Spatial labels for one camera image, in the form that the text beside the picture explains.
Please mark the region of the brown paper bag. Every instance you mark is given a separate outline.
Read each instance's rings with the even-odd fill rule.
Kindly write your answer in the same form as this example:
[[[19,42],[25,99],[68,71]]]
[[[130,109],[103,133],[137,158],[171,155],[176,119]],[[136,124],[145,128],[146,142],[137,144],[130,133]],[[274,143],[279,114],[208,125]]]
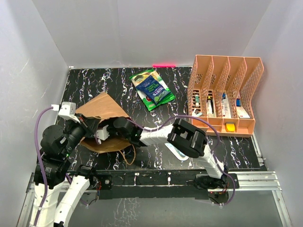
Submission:
[[[104,123],[106,120],[112,120],[115,117],[126,117],[129,115],[123,110],[123,108],[106,92],[103,92],[91,99],[86,104],[76,109],[75,113],[82,114],[85,117],[93,117],[99,119],[100,123]],[[109,153],[109,152],[121,152],[123,149],[131,146],[131,144],[124,138],[108,138],[101,144],[97,144],[94,138],[83,138],[80,144],[90,151],[96,153]]]

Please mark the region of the blue Burts chips bag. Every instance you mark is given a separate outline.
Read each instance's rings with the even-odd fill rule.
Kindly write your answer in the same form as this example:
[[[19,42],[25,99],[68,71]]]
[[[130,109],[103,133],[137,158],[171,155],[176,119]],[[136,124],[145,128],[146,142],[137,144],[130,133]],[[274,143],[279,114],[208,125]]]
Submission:
[[[156,105],[169,94],[169,91],[151,75],[140,82],[136,88],[145,93]]]

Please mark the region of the green cassava chips bag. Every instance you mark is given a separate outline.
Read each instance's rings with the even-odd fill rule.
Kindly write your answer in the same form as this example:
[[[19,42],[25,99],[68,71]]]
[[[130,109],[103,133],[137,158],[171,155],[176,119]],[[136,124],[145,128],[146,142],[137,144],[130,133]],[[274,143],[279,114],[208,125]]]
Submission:
[[[175,99],[175,95],[154,69],[134,74],[129,79],[148,111]]]

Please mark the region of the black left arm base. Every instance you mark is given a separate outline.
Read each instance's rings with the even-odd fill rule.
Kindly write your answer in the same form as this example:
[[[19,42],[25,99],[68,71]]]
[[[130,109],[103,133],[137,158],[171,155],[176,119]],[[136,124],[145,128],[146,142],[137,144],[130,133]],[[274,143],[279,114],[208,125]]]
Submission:
[[[88,189],[100,190],[110,190],[112,189],[113,179],[112,175],[109,173],[103,173],[97,171],[96,168],[80,165],[76,170],[74,177],[84,176],[85,179],[89,180]]]

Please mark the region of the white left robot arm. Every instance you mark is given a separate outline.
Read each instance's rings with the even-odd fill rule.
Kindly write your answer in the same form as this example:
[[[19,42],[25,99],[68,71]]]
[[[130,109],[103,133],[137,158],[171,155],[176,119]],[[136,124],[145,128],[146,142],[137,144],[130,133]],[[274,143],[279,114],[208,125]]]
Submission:
[[[63,200],[58,202],[60,190],[71,165],[70,154],[84,138],[93,138],[100,119],[76,114],[67,120],[67,127],[51,125],[42,134],[41,142],[36,142],[37,159],[34,182],[31,227],[66,227],[71,215],[87,189],[98,183],[96,170],[81,165],[71,180]]]

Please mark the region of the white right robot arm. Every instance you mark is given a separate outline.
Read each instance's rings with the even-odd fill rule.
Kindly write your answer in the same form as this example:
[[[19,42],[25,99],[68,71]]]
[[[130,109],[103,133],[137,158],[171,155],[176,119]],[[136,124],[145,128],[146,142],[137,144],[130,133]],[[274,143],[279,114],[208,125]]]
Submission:
[[[142,127],[126,117],[118,117],[107,126],[107,131],[110,137],[125,139],[135,147],[169,143],[187,157],[200,158],[215,187],[221,188],[228,182],[224,164],[209,147],[206,133],[181,117],[156,128]]]

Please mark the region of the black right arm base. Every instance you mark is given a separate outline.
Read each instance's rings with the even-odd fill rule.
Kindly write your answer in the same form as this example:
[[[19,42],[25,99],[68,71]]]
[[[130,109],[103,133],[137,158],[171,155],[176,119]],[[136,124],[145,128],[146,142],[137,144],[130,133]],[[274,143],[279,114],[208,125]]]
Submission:
[[[222,175],[220,179],[205,174],[197,174],[193,182],[198,189],[219,190],[219,193],[225,193],[228,189],[233,190],[240,187],[236,174],[230,174],[230,177]]]

